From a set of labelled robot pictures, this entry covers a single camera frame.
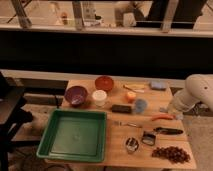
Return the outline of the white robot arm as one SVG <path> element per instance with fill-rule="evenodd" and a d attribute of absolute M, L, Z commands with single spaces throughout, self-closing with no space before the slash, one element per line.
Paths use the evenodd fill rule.
<path fill-rule="evenodd" d="M 213 74 L 188 76 L 184 88 L 175 93 L 168 104 L 167 111 L 178 115 L 188 112 L 199 102 L 204 103 L 213 111 Z"/>

